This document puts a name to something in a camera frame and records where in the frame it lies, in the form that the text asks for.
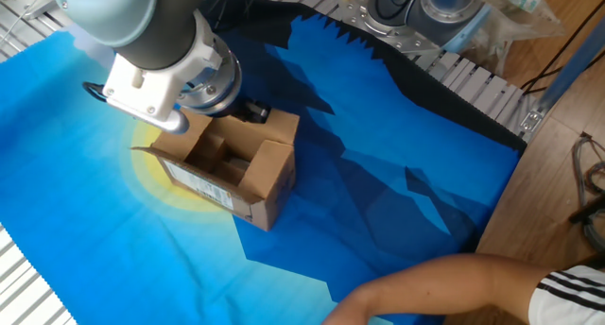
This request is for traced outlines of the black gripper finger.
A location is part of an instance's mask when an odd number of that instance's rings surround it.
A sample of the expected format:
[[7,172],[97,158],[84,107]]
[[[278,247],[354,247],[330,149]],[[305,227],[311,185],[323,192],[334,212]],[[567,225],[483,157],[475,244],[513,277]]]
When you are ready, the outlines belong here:
[[250,101],[248,109],[251,123],[264,124],[270,114],[270,106],[260,101]]

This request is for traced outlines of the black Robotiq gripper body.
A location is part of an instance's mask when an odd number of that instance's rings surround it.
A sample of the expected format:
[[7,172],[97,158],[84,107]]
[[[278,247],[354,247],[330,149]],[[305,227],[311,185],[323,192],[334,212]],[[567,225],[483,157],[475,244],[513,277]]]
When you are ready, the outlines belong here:
[[254,120],[257,117],[255,101],[244,94],[239,94],[224,110],[225,115],[240,120]]

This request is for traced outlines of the person's bare hand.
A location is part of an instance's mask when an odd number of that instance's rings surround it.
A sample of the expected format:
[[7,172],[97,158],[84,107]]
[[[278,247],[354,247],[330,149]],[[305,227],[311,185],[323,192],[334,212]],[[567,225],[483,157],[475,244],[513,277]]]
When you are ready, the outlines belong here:
[[372,300],[351,294],[322,321],[322,325],[368,325],[372,317]]

